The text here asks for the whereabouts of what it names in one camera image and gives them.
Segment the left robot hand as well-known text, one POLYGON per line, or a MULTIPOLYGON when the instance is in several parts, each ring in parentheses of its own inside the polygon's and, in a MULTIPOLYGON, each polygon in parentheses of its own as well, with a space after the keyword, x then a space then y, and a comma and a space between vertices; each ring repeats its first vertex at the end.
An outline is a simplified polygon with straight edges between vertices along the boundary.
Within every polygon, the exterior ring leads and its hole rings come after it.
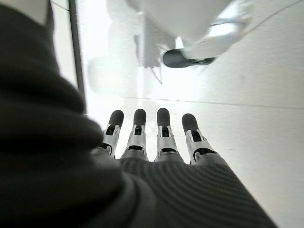
POLYGON ((0 3, 3 228, 273 228, 220 156, 113 159, 61 77, 48 0, 0 3))

